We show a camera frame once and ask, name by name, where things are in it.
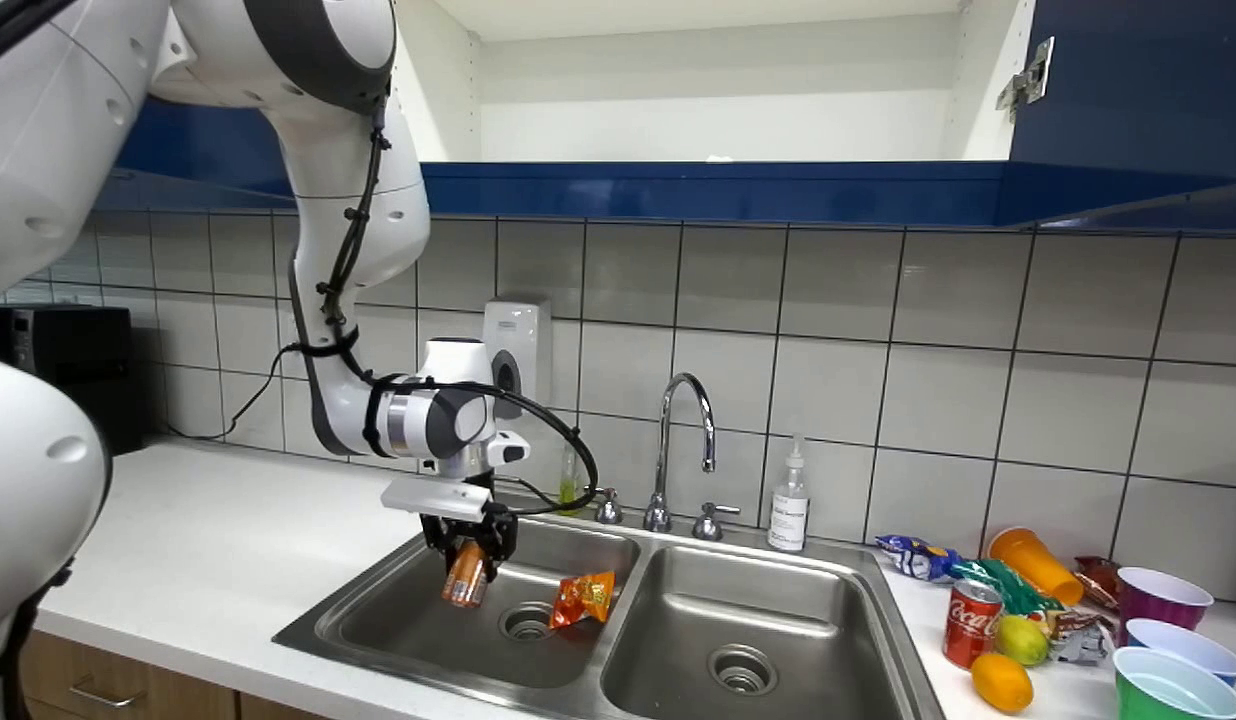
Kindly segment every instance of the double sink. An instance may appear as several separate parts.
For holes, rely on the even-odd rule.
[[[439,600],[446,561],[417,536],[276,641],[542,718],[940,718],[870,551],[775,556],[731,536],[534,517],[480,607]],[[561,581],[606,570],[614,622],[552,633]]]

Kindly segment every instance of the cup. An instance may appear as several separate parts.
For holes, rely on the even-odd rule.
[[[1050,545],[1032,528],[1006,528],[987,545],[987,556],[1024,576],[1038,592],[1078,607],[1085,600],[1085,586],[1050,551]]]
[[[1212,607],[1212,592],[1185,576],[1168,576],[1157,570],[1120,570],[1120,627],[1130,635],[1130,622],[1147,615],[1181,627],[1201,627]]]
[[[1236,720],[1236,690],[1153,648],[1111,653],[1120,720]]]
[[[1197,667],[1236,690],[1236,653],[1217,644],[1212,635],[1141,615],[1141,622],[1130,622],[1130,644],[1194,661]]]

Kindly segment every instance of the white countertop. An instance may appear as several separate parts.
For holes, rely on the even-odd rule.
[[[389,474],[243,450],[155,446],[116,462],[116,489],[41,633],[137,657],[321,718],[516,718],[429,685],[334,666],[274,635],[419,533],[380,509]],[[940,657],[948,592],[887,572],[954,720],[996,720]],[[1208,611],[1236,648],[1236,607]],[[1040,720],[1111,718],[1110,667],[1032,672]]]

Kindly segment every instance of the sink drain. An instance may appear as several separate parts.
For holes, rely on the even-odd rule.
[[[505,627],[505,635],[536,641],[536,635],[549,633],[549,604],[544,600],[521,604],[521,607],[505,611],[502,627]]]
[[[723,644],[713,653],[708,672],[738,697],[759,697],[775,690],[771,661],[753,644]]]

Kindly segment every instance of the black appliance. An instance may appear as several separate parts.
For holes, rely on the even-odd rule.
[[[107,453],[139,450],[146,385],[132,364],[130,308],[0,303],[0,362],[74,398]]]

